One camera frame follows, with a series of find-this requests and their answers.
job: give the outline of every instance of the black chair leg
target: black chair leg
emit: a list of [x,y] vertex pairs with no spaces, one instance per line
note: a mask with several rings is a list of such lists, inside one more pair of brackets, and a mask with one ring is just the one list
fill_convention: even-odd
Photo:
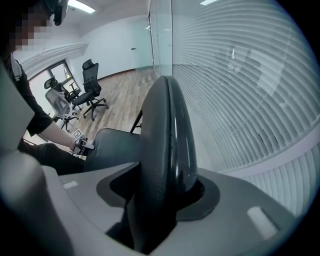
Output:
[[88,113],[92,109],[92,105],[84,112],[83,117],[86,118],[86,113]]
[[67,121],[69,122],[70,120],[72,120],[72,119],[79,119],[77,116],[73,116],[73,117],[69,117],[68,119],[67,119]]
[[107,104],[94,104],[96,107],[103,107],[106,106],[107,109],[109,108],[109,106]]
[[91,120],[92,120],[92,121],[95,120],[95,119],[94,119],[94,111],[95,111],[95,108],[96,108],[95,106],[94,106],[94,107],[92,106],[92,109],[91,109]]
[[65,119],[65,129],[69,133],[70,131],[68,130],[68,120]]

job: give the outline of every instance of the wooden floor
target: wooden floor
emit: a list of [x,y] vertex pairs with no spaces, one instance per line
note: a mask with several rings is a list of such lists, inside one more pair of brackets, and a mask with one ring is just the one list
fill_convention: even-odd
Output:
[[74,119],[74,122],[68,125],[68,129],[71,132],[80,129],[88,137],[89,142],[92,142],[97,132],[103,128],[129,132],[156,79],[154,69],[146,68],[100,80],[98,83],[102,91],[96,98],[105,98],[109,109],[104,106],[97,107],[93,116],[95,120],[92,121],[91,111],[86,114],[86,118],[83,117],[83,113],[89,108],[84,104],[82,111],[77,111],[79,121]]

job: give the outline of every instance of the black pants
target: black pants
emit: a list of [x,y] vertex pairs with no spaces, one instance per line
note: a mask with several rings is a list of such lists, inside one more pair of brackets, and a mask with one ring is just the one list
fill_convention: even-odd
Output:
[[84,170],[84,160],[63,151],[52,143],[30,145],[21,140],[18,150],[33,156],[42,166],[54,168],[58,175],[77,174]]

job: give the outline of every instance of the office chair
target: office chair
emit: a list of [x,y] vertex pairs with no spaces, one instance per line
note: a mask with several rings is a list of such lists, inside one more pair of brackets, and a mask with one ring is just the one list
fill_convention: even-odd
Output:
[[55,115],[59,119],[63,120],[63,125],[62,125],[61,129],[63,129],[65,126],[66,131],[68,133],[70,133],[70,130],[68,130],[69,121],[71,121],[73,119],[79,120],[79,118],[77,116],[73,116],[73,114],[76,115],[76,113],[73,112],[70,103],[64,98],[63,92],[57,92],[56,90],[54,90],[52,88],[53,79],[54,79],[54,77],[48,79],[44,83],[44,88],[46,90],[49,89],[45,93],[45,98],[52,106]]
[[[71,103],[74,99],[76,99],[79,96],[80,89],[75,89],[73,84],[71,84],[72,91],[68,91],[61,82],[58,82],[57,79],[54,77],[50,78],[46,82],[51,84],[51,88],[57,91],[58,93],[63,93],[64,98],[67,102]],[[82,108],[80,106],[72,106],[72,110],[75,109],[75,107],[78,107],[81,111]]]
[[108,109],[107,104],[100,104],[101,101],[104,103],[106,102],[105,98],[97,99],[95,97],[100,95],[101,86],[97,82],[97,75],[98,75],[98,67],[99,64],[93,64],[91,59],[87,60],[82,65],[82,74],[83,74],[83,81],[84,81],[84,91],[85,93],[81,94],[78,98],[72,101],[74,106],[79,106],[83,103],[86,103],[88,106],[91,105],[83,114],[83,117],[86,118],[86,113],[91,111],[91,120],[94,121],[94,111],[96,107],[105,106]]

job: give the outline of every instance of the ceiling light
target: ceiling light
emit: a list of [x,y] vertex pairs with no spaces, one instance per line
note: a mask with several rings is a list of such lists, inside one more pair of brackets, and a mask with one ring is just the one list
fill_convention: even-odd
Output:
[[92,14],[95,11],[95,9],[93,9],[93,8],[89,7],[88,5],[85,5],[84,3],[79,2],[77,0],[69,0],[68,6],[72,6],[72,7],[81,9],[87,13],[90,13],[90,14]]
[[205,1],[201,2],[200,5],[207,6],[208,4],[211,4],[215,1],[217,1],[217,0],[205,0]]

